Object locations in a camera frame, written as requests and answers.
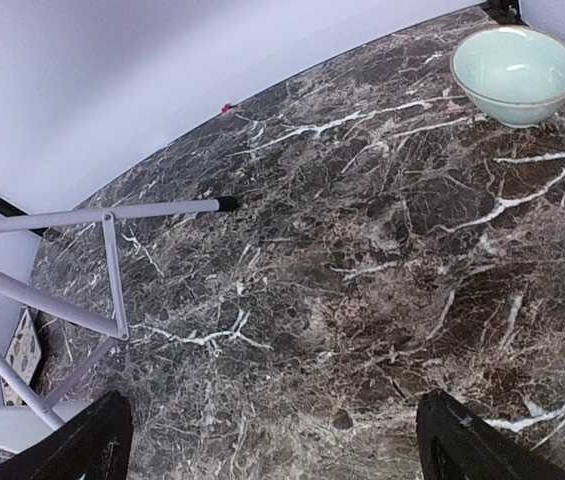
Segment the white metal rod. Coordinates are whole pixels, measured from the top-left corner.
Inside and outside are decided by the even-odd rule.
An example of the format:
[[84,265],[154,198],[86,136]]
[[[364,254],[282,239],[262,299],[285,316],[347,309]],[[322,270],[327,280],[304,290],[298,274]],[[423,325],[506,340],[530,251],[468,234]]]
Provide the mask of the white metal rod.
[[129,327],[124,308],[124,294],[122,293],[122,278],[120,275],[120,263],[118,262],[118,244],[115,239],[115,218],[112,213],[102,216],[102,229],[104,231],[104,249],[106,251],[106,263],[109,267],[109,282],[111,283],[111,296],[115,307],[115,320],[118,326],[118,338],[126,340],[129,338]]
[[108,212],[112,213],[117,219],[124,219],[158,217],[161,215],[176,215],[182,213],[217,212],[218,210],[220,210],[220,202],[216,199],[211,199],[23,215],[20,217],[0,218],[0,233],[62,227],[75,225],[76,223],[100,222],[102,215]]
[[118,337],[115,320],[96,315],[64,300],[42,293],[26,283],[0,272],[0,293],[25,305],[35,307],[76,325],[95,330],[108,337]]
[[51,393],[44,397],[43,403],[47,408],[53,408],[62,397],[68,393],[80,379],[84,376],[89,369],[98,363],[100,359],[106,355],[111,348],[115,346],[117,340],[115,338],[107,338],[98,348],[96,348],[91,355],[86,357],[77,367],[73,370]]
[[11,365],[0,355],[0,376],[8,383],[31,409],[53,430],[59,429],[64,422],[13,370]]

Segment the ceramic bowl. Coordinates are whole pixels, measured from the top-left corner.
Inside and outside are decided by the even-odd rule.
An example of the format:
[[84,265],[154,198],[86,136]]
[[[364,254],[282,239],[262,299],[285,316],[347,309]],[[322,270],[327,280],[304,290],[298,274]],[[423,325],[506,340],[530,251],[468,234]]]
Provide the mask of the ceramic bowl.
[[565,44],[530,28],[470,35],[453,52],[451,72],[480,110],[509,127],[537,125],[565,102]]

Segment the dark marble surface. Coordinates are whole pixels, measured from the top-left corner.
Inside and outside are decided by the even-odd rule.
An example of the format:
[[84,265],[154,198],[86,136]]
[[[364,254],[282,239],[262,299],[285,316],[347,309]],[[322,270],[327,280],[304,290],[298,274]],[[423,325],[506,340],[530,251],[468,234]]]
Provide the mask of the dark marble surface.
[[[71,398],[135,409],[130,478],[416,479],[442,387],[565,466],[565,107],[512,130],[454,85],[472,8],[289,79],[84,207],[239,196],[118,225],[132,338]],[[102,233],[46,241],[33,281],[111,314]],[[40,388],[99,341],[51,317]]]

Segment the black rubber tip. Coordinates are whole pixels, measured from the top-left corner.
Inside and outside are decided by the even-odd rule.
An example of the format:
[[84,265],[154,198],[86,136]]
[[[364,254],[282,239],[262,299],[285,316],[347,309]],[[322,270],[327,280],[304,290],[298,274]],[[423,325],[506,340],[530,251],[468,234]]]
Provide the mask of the black rubber tip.
[[235,212],[240,208],[240,202],[235,197],[220,197],[216,198],[216,200],[220,204],[218,212]]

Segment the bowl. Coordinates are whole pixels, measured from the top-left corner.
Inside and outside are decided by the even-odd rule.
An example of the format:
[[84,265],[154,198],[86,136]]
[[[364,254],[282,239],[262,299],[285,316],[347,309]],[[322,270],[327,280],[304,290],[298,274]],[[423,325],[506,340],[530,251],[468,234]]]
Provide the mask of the bowl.
[[565,102],[565,44],[527,27],[468,36],[451,72],[480,110],[509,127],[537,125]]

